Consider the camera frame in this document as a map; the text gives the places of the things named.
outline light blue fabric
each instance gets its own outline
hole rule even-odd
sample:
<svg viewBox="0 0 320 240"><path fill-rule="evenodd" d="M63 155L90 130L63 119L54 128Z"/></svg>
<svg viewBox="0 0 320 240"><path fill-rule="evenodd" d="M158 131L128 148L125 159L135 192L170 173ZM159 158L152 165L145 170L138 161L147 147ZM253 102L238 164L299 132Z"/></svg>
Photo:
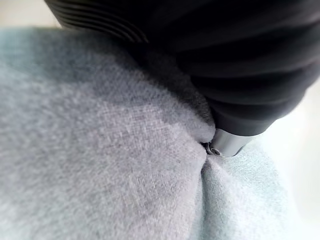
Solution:
<svg viewBox="0 0 320 240"><path fill-rule="evenodd" d="M288 197L254 143L200 144L205 99L156 51L104 35L0 31L0 239L285 240Z"/></svg>

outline black device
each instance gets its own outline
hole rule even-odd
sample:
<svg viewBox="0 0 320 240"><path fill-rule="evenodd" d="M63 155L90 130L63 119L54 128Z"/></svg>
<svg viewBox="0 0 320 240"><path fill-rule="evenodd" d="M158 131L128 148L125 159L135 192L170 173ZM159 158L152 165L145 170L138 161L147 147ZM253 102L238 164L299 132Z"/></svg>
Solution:
<svg viewBox="0 0 320 240"><path fill-rule="evenodd" d="M206 97L207 151L236 155L320 75L318 0L45 0L64 27L157 45Z"/></svg>

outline cloth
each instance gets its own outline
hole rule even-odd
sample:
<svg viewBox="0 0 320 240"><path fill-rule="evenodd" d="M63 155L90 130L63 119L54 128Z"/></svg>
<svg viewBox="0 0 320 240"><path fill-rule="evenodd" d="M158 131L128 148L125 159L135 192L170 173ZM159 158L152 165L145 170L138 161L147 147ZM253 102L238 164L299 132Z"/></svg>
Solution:
<svg viewBox="0 0 320 240"><path fill-rule="evenodd" d="M209 156L174 60L106 36L0 30L0 239L284 240L290 200L252 143Z"/></svg>

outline felt fabric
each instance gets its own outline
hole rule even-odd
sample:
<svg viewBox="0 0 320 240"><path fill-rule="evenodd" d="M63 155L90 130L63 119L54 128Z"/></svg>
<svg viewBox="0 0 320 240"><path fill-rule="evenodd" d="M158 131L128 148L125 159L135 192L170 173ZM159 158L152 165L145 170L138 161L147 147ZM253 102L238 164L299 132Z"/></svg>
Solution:
<svg viewBox="0 0 320 240"><path fill-rule="evenodd" d="M254 142L208 156L206 100L146 56L98 33L0 30L0 239L290 238L273 162Z"/></svg>

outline gray fabric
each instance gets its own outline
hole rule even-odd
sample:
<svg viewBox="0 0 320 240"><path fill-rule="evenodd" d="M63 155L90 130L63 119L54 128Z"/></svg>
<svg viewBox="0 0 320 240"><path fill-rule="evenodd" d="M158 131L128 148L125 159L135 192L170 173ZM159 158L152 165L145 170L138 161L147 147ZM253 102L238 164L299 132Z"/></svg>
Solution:
<svg viewBox="0 0 320 240"><path fill-rule="evenodd" d="M0 239L287 239L273 163L207 156L208 113L160 53L142 70L100 34L1 30Z"/></svg>

